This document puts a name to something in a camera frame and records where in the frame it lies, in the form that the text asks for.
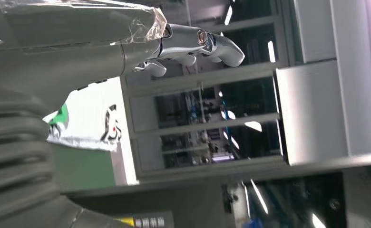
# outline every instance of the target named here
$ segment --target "plastic wrap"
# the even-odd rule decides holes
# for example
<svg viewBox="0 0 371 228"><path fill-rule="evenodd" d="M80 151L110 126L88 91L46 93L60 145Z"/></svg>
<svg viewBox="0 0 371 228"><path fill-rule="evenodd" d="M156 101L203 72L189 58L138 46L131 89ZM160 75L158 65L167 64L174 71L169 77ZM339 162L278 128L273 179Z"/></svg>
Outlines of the plastic wrap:
<svg viewBox="0 0 371 228"><path fill-rule="evenodd" d="M113 0L0 0L0 14L14 36L0 39L23 48L142 43L167 23L160 9Z"/></svg>

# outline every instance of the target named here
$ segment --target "grey metal beam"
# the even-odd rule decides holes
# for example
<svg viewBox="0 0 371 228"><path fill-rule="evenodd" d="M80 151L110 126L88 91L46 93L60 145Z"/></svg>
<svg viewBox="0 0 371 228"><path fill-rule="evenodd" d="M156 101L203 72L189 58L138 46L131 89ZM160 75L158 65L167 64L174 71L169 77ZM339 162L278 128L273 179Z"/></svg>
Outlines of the grey metal beam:
<svg viewBox="0 0 371 228"><path fill-rule="evenodd" d="M131 139L140 139L140 138L145 138L151 135L155 135L155 136L156 135L171 135L171 134L177 134L177 133L187 133L187 132L217 129L217 128L223 128L223 127L240 126L240 125L244 125L244 123L246 122L251 122L251 121L264 123L268 121L274 121L277 119L279 119L278 113L254 115L254 116L249 116L249 117L237 118L235 120L225 120L225 121L213 122L213 123L200 123L200 124L194 124L194 125L137 132L135 133L135 135L133 135L133 138Z"/></svg>
<svg viewBox="0 0 371 228"><path fill-rule="evenodd" d="M238 173L220 173L217 176L209 177L209 175L200 175L199 177L177 178L168 180L158 180L154 182L141 182L140 185L133 186L117 186L112 188L82 190L75 192L66 192L68 196L74 198L80 197L95 197L115 194L128 194L135 192L144 192L151 190L160 190L168 188L179 188L190 185L201 184L227 184L239 182L240 180L267 181L282 178L301 177L307 175L315 175L321 173L330 173L341 171L343 169L371 166L371 154L354 157L343 157L324 161L314 164L288 166L287 164L273 164L267 166L257 165L250 170L243 170Z"/></svg>

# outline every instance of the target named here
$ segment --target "white wall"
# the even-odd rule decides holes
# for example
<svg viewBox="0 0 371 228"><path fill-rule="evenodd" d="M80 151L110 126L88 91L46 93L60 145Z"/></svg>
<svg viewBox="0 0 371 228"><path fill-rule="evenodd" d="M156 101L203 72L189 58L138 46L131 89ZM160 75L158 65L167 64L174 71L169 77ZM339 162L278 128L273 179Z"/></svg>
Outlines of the white wall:
<svg viewBox="0 0 371 228"><path fill-rule="evenodd" d="M366 0L330 0L349 155L371 153L371 47Z"/></svg>

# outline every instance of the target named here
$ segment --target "fluorescent light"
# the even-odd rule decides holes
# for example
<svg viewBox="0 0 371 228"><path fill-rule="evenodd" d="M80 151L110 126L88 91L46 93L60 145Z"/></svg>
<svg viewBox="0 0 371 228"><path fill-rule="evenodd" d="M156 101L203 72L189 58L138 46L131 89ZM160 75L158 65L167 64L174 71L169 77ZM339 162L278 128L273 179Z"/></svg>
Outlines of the fluorescent light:
<svg viewBox="0 0 371 228"><path fill-rule="evenodd" d="M312 222L315 228L325 228L325 225L314 213L312 213Z"/></svg>
<svg viewBox="0 0 371 228"><path fill-rule="evenodd" d="M221 115L222 115L222 117L223 117L224 119L226 119L226 114L225 114L224 111L221 111Z"/></svg>
<svg viewBox="0 0 371 228"><path fill-rule="evenodd" d="M267 205L265 204L264 199L263 199L263 197L261 196L260 191L258 190L257 186L255 185L253 179L250 179L250 181L251 181L251 184L253 185L253 188L254 188L255 193L256 193L257 196L258 196L258 199L259 199L259 201L260 201L260 203L261 203L261 206L263 207L265 213L268 214L268 208L267 208Z"/></svg>
<svg viewBox="0 0 371 228"><path fill-rule="evenodd" d="M236 140L234 140L233 137L231 138L231 140L232 140L234 146L235 146L237 149L239 149L239 144L237 144Z"/></svg>
<svg viewBox="0 0 371 228"><path fill-rule="evenodd" d="M227 115L228 115L229 118L231 118L232 120L236 119L236 115L235 115L232 111L227 111Z"/></svg>
<svg viewBox="0 0 371 228"><path fill-rule="evenodd" d="M232 17L233 9L232 6L229 6L229 10L227 11L227 15L225 18L225 25L228 25L230 22L230 18Z"/></svg>
<svg viewBox="0 0 371 228"><path fill-rule="evenodd" d="M248 200L248 191L247 191L247 187L243 184L242 182L242 185L244 186L244 193L246 194L246 202L247 202L247 213L249 215L249 218L251 218L251 215L250 215L250 202Z"/></svg>
<svg viewBox="0 0 371 228"><path fill-rule="evenodd" d="M268 52L270 53L270 61L272 63L275 62L275 52L274 52L274 49L273 49L273 42L270 41L268 42Z"/></svg>
<svg viewBox="0 0 371 228"><path fill-rule="evenodd" d="M248 127L253 128L254 130L259 131L259 132L262 132L263 131L263 128L261 126L261 123L259 123L259 122L251 121L251 122L247 122L247 123L244 123L244 124L246 126L248 126Z"/></svg>
<svg viewBox="0 0 371 228"><path fill-rule="evenodd" d="M232 158L232 156L221 156L221 157L213 157L212 160L214 160L215 162L221 162L221 161L228 161L228 160L233 160L234 157Z"/></svg>

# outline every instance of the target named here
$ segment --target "white panel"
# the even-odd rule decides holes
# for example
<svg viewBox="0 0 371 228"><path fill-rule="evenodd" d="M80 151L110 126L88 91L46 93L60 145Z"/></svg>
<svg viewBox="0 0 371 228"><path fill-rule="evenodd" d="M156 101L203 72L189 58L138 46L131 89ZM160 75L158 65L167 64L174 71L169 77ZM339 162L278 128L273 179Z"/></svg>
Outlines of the white panel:
<svg viewBox="0 0 371 228"><path fill-rule="evenodd" d="M331 0L350 155L371 152L371 47L366 0Z"/></svg>
<svg viewBox="0 0 371 228"><path fill-rule="evenodd" d="M277 70L291 165L347 156L336 61Z"/></svg>
<svg viewBox="0 0 371 228"><path fill-rule="evenodd" d="M335 58L330 0L295 0L305 63Z"/></svg>

